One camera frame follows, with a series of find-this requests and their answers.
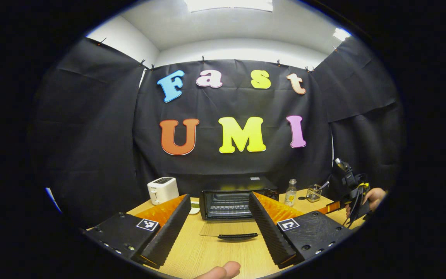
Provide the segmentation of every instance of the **white toaster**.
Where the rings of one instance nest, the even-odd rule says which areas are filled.
[[[158,205],[167,202],[177,196],[178,187],[177,179],[173,177],[161,177],[147,184],[151,203]]]

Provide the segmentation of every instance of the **ceiling light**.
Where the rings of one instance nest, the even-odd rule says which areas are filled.
[[[273,0],[184,0],[189,12],[220,8],[273,11]]]
[[[339,39],[340,41],[345,41],[345,38],[350,37],[350,34],[347,33],[347,31],[343,30],[343,29],[335,29],[335,33],[333,34],[333,37]]]

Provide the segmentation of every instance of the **ceiling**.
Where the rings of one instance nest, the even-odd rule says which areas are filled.
[[[148,0],[121,14],[160,51],[213,39],[252,38],[304,46],[326,55],[341,41],[336,25],[297,0],[273,0],[273,12],[211,9],[190,13],[184,0]]]

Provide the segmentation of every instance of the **pen holder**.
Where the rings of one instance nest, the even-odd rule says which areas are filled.
[[[322,189],[319,189],[321,186],[318,184],[314,184],[307,189],[306,198],[310,202],[317,202],[321,198]]]

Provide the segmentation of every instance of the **human hand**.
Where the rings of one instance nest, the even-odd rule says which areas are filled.
[[[382,201],[385,195],[386,192],[383,189],[373,188],[366,194],[362,204],[364,205],[366,201],[369,199],[369,210],[374,211],[378,207],[379,203]],[[350,206],[345,205],[345,209],[347,210],[346,216],[348,217],[350,214]]]
[[[229,261],[223,267],[214,267],[209,272],[194,279],[231,279],[240,274],[240,263]]]

